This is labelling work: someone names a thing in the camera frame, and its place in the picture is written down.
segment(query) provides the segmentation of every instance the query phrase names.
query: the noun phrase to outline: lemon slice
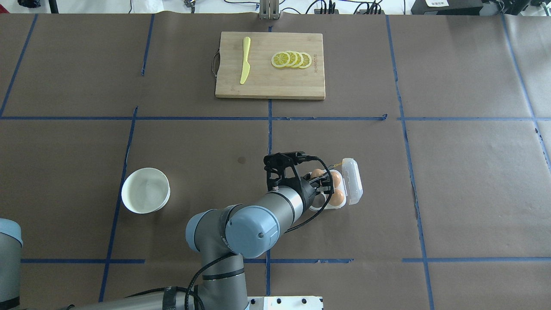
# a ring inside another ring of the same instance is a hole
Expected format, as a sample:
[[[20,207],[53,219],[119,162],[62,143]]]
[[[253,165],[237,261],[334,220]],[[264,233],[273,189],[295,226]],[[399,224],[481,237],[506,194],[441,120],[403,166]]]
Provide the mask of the lemon slice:
[[[310,67],[312,64],[312,57],[308,53],[300,53],[302,56],[302,63],[300,64],[299,68],[306,69]]]
[[[295,52],[295,51],[285,51],[287,54],[289,54],[289,56],[291,57],[291,60],[289,61],[289,63],[286,65],[286,67],[292,67],[294,65],[296,65],[296,63],[298,62],[299,58],[298,58],[298,53]]]
[[[272,56],[272,66],[276,68],[283,68],[289,64],[291,56],[286,52],[278,52]]]
[[[297,58],[296,58],[297,62],[294,65],[292,65],[291,68],[300,67],[302,65],[302,62],[304,61],[304,57],[302,56],[302,53],[297,52],[296,55],[297,55]]]

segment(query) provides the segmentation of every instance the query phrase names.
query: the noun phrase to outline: blue tape line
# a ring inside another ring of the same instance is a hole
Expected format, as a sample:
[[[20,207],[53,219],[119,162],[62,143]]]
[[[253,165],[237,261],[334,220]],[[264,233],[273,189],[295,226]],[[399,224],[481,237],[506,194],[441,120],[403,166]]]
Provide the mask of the blue tape line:
[[[547,162],[547,168],[549,169],[549,172],[551,172],[551,161],[549,160],[549,153],[547,152],[547,148],[545,147],[545,142],[543,141],[542,132],[539,129],[538,121],[536,120],[534,109],[532,108],[532,102],[530,101],[530,97],[528,96],[528,91],[526,90],[526,84],[524,83],[524,79],[522,78],[522,75],[520,74],[520,69],[518,68],[515,52],[513,51],[513,47],[511,45],[511,39],[509,38],[507,23],[505,22],[505,16],[503,14],[501,15],[501,22],[503,23],[503,30],[505,31],[505,39],[507,41],[509,52],[511,53],[511,58],[513,59],[513,63],[515,64],[515,71],[518,75],[518,79],[520,80],[520,83],[522,86],[522,92],[524,94],[524,97],[526,98],[526,102],[528,103],[528,109],[530,111],[530,115],[532,116],[532,120],[534,122],[534,126],[537,131],[539,145],[542,147],[543,156],[545,157],[545,161]]]
[[[348,264],[354,261],[353,258],[270,258],[270,264]],[[244,259],[245,264],[265,264],[266,259],[249,258]]]
[[[532,121],[530,117],[398,117],[405,121]]]
[[[22,264],[104,264],[105,259],[24,258]],[[145,259],[112,259],[111,264],[145,264]]]
[[[384,121],[387,114],[379,117],[272,117],[272,101],[268,102],[268,117],[264,116],[137,116],[136,120],[198,120],[198,121]],[[1,116],[0,120],[132,120],[131,116]]]
[[[15,82],[15,77],[17,76],[17,72],[19,71],[19,66],[21,66],[23,55],[25,55],[25,51],[27,50],[27,46],[29,45],[31,34],[33,34],[33,30],[34,30],[34,26],[36,24],[37,18],[38,18],[38,14],[35,14],[33,23],[31,24],[31,28],[29,29],[29,33],[27,34],[27,39],[25,40],[25,44],[23,45],[23,49],[21,50],[21,54],[19,55],[19,59],[17,60],[17,65],[15,65],[15,70],[13,71],[12,80],[9,82],[8,90],[6,90],[6,95],[4,96],[2,107],[0,108],[0,116],[4,114],[4,109],[6,108],[6,104],[8,103],[9,94],[12,92],[12,87],[13,87],[13,83]]]
[[[272,154],[272,100],[268,99],[268,155]]]
[[[308,116],[292,116],[292,117],[273,117],[274,121],[384,121],[387,114],[379,117],[308,117]]]
[[[198,120],[198,121],[265,121],[268,120],[267,117],[248,117],[248,116],[140,116],[136,118],[137,120],[153,120],[153,121],[162,121],[162,120]]]
[[[271,251],[266,251],[266,296],[272,294],[272,288],[270,284],[270,275],[272,273],[271,260],[270,260]]]
[[[142,76],[145,75],[145,64],[147,63],[147,55],[149,53],[149,44],[151,43],[151,33],[153,32],[154,21],[155,21],[155,14],[151,14],[151,21],[149,22],[149,33],[147,34],[147,43],[145,45],[145,53],[143,55]]]
[[[2,116],[1,120],[132,120],[130,116]]]
[[[272,264],[348,264],[354,261],[353,258],[310,258],[310,259],[294,259],[294,258],[273,258]]]
[[[245,263],[245,264],[265,264],[266,259],[262,259],[262,258],[244,258],[243,263]]]
[[[429,274],[429,264],[426,260],[426,249],[425,249],[425,237],[423,235],[423,224],[421,222],[421,213],[419,211],[419,199],[417,196],[417,186],[415,185],[415,175],[413,174],[413,164],[411,159],[411,153],[409,150],[409,140],[406,128],[406,121],[404,120],[404,107],[402,104],[402,95],[400,94],[400,89],[398,87],[398,69],[396,67],[396,58],[394,55],[394,46],[392,45],[392,32],[390,29],[390,20],[388,15],[385,15],[386,18],[386,29],[388,32],[388,44],[390,46],[390,56],[392,58],[392,69],[394,71],[394,82],[396,84],[396,95],[398,96],[398,102],[400,107],[400,117],[402,118],[402,132],[404,136],[404,142],[406,145],[406,155],[408,159],[408,169],[409,169],[409,178],[412,183],[413,193],[415,196],[415,211],[417,212],[417,229],[419,231],[419,241],[421,244],[421,254],[423,256],[423,268],[425,270],[425,282],[426,282],[426,291],[429,297],[429,307],[430,310],[434,310],[434,300],[433,300],[433,289],[430,283],[430,274]]]
[[[121,175],[121,182],[118,187],[118,197],[117,197],[117,205],[115,207],[115,215],[113,216],[113,225],[111,227],[111,237],[109,238],[109,247],[107,248],[107,257],[105,260],[105,267],[104,267],[104,277],[101,281],[101,289],[100,289],[100,297],[98,299],[98,302],[102,302],[105,294],[105,287],[107,285],[107,276],[109,275],[109,264],[111,263],[111,254],[113,252],[113,244],[115,242],[115,232],[117,230],[117,221],[118,221],[118,212],[121,208],[121,191],[122,191],[122,184],[125,182],[125,176],[126,176],[126,167],[128,164],[128,154],[130,153],[130,145],[132,145],[132,136],[134,135],[134,126],[136,124],[136,115],[138,113],[138,107],[134,109],[134,114],[132,115],[132,125],[130,126],[130,134],[128,135],[128,144],[126,145],[126,154],[125,154],[125,161],[122,165],[122,175]]]
[[[458,257],[458,258],[427,258],[429,263],[484,263],[492,261],[523,262],[523,261],[551,261],[551,257]],[[422,263],[422,258],[403,258],[403,263]]]
[[[111,259],[110,264],[145,264],[145,259]]]

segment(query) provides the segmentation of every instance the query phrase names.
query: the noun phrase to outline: yellow knife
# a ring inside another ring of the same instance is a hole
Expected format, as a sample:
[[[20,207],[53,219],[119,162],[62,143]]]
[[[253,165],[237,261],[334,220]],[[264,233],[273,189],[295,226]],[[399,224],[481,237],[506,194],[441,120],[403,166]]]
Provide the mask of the yellow knife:
[[[245,84],[247,77],[249,76],[249,71],[251,70],[251,65],[249,65],[249,49],[251,48],[251,38],[246,36],[243,38],[243,68],[241,69],[241,85]]]

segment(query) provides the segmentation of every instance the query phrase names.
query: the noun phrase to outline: cutting board handle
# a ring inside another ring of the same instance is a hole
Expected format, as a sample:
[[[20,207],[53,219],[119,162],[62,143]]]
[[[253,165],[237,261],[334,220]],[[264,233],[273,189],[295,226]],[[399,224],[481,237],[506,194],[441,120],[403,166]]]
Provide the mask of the cutting board handle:
[[[218,68],[216,68],[216,70],[214,70],[214,67],[216,66],[216,59],[217,58],[218,58]],[[218,72],[219,68],[220,68],[220,49],[218,49],[218,51],[216,51],[216,54],[214,54],[214,57],[212,57],[212,65],[210,66],[210,71],[214,75],[214,78],[217,77],[216,73]]]

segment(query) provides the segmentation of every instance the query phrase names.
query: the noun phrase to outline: brown egg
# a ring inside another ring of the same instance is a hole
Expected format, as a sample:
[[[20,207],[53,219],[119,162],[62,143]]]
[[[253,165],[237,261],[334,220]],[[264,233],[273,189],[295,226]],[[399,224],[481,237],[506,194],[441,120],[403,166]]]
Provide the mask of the brown egg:
[[[323,174],[323,170],[321,169],[314,169],[314,171],[312,171],[312,174],[310,175],[310,178],[317,178],[319,177],[320,175]]]
[[[341,175],[335,171],[331,171],[331,175],[333,176],[333,185],[337,188],[342,181]]]
[[[336,207],[336,206],[340,206],[343,203],[343,201],[344,201],[344,193],[341,190],[336,189],[333,196],[331,196],[329,204]]]

